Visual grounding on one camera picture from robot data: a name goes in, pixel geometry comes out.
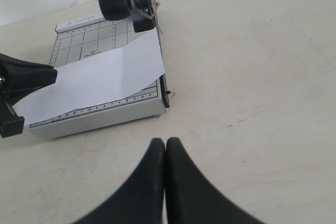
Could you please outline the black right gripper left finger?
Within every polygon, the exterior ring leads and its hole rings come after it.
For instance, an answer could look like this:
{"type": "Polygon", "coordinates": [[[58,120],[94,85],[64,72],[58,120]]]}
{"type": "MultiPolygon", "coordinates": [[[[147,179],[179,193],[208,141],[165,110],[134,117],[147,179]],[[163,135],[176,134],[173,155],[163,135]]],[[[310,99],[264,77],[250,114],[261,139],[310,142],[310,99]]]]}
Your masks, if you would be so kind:
{"type": "Polygon", "coordinates": [[[164,161],[164,142],[154,138],[118,190],[75,223],[162,223],[164,161]]]}

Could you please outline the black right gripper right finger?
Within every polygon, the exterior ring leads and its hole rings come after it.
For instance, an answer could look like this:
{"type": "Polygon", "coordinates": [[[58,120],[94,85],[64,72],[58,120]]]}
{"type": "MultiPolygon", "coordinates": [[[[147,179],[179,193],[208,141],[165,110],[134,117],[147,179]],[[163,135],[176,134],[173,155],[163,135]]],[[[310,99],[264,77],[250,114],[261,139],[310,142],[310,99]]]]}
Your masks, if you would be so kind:
{"type": "Polygon", "coordinates": [[[168,223],[262,223],[212,185],[177,137],[166,143],[165,198],[168,223]]]}

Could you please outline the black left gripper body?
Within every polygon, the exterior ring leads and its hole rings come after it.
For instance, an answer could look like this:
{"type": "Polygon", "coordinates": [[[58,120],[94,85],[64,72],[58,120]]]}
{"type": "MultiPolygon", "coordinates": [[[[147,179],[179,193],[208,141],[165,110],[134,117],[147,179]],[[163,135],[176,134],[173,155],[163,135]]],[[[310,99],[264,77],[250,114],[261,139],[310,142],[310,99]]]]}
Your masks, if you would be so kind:
{"type": "Polygon", "coordinates": [[[10,100],[10,92],[7,86],[7,79],[1,73],[1,137],[7,138],[23,133],[24,118],[19,116],[13,109],[10,100]]]}

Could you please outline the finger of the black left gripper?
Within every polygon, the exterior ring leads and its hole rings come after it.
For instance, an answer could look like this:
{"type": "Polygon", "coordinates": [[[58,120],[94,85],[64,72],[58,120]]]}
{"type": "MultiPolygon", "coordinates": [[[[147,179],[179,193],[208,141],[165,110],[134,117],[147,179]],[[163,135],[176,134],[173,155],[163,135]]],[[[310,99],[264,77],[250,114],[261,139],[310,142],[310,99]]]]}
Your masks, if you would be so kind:
{"type": "Polygon", "coordinates": [[[1,54],[1,98],[17,103],[29,94],[56,82],[51,65],[23,61],[1,54]]]}

